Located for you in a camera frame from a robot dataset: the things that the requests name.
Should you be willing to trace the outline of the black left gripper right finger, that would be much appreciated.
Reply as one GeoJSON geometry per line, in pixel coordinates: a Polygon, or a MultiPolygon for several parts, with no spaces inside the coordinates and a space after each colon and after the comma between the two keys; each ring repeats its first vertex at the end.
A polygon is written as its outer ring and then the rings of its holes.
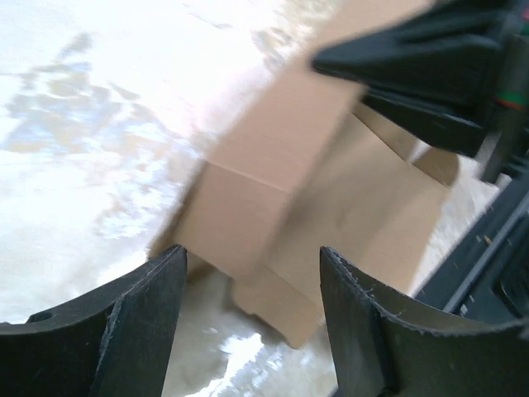
{"type": "Polygon", "coordinates": [[[342,396],[526,396],[528,322],[487,324],[385,285],[330,247],[321,292],[342,396]]]}

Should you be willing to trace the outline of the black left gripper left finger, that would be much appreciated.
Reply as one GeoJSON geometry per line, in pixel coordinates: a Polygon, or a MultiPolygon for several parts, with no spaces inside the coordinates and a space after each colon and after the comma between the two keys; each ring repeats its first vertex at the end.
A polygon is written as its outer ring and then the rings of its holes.
{"type": "Polygon", "coordinates": [[[187,276],[172,246],[132,272],[1,326],[1,394],[160,396],[187,276]]]}

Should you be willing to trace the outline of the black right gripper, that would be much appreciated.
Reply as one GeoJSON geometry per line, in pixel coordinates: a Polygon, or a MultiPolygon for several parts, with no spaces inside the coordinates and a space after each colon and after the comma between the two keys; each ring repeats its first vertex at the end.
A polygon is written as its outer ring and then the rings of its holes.
{"type": "Polygon", "coordinates": [[[372,86],[362,103],[428,145],[470,158],[479,151],[479,179],[494,184],[517,151],[528,114],[527,1],[516,1],[505,20],[493,105],[490,92],[479,88],[501,47],[498,27],[511,6],[442,3],[324,47],[312,67],[372,86]]]}

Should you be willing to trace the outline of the brown cardboard box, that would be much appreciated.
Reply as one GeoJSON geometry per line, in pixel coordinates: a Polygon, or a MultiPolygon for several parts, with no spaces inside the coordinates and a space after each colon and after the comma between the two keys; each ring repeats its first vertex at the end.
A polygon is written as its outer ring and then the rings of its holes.
{"type": "Polygon", "coordinates": [[[408,292],[459,173],[367,108],[363,89],[313,72],[319,47],[398,22],[424,1],[347,1],[220,140],[151,254],[184,246],[231,280],[244,312],[302,347],[323,320],[330,246],[408,292]]]}

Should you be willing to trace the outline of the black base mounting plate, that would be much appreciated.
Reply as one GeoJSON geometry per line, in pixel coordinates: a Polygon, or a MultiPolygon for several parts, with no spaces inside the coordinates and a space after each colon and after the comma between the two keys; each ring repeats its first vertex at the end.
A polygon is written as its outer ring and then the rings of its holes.
{"type": "Polygon", "coordinates": [[[489,203],[415,299],[488,323],[528,315],[527,173],[489,203]]]}

